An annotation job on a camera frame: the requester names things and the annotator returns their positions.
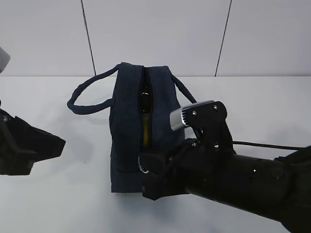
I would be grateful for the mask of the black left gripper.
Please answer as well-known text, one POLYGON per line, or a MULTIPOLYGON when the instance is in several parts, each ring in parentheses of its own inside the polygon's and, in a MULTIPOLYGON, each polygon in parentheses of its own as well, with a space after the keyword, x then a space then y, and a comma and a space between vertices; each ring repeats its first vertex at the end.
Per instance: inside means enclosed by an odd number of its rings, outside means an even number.
POLYGON ((0 174, 29 175, 35 162, 61 156, 66 141, 23 119, 0 115, 0 174))

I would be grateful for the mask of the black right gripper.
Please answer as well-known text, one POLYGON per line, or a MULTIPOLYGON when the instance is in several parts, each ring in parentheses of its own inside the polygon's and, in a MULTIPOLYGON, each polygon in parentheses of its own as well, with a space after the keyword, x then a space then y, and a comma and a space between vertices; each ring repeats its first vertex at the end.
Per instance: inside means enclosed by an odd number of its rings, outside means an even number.
POLYGON ((142 196, 150 200, 186 194, 181 164, 187 152, 200 145, 199 140, 188 138, 166 151, 148 150, 138 157, 143 175, 142 196))

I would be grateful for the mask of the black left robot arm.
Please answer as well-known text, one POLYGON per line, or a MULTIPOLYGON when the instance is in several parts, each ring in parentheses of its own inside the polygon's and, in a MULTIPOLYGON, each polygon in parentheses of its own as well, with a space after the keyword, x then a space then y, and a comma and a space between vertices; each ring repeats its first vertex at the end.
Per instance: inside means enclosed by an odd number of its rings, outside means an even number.
POLYGON ((0 174, 27 176, 34 163, 60 157, 66 141, 0 110, 0 174))

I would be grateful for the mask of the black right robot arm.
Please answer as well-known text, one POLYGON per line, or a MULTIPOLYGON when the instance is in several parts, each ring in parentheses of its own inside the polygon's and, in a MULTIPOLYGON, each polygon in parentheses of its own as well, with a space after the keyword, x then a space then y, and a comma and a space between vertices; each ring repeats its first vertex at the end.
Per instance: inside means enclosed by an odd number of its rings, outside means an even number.
POLYGON ((186 140, 168 152, 140 154, 151 200, 192 194, 277 222, 292 233, 311 230, 311 149, 273 160, 208 150, 186 140))

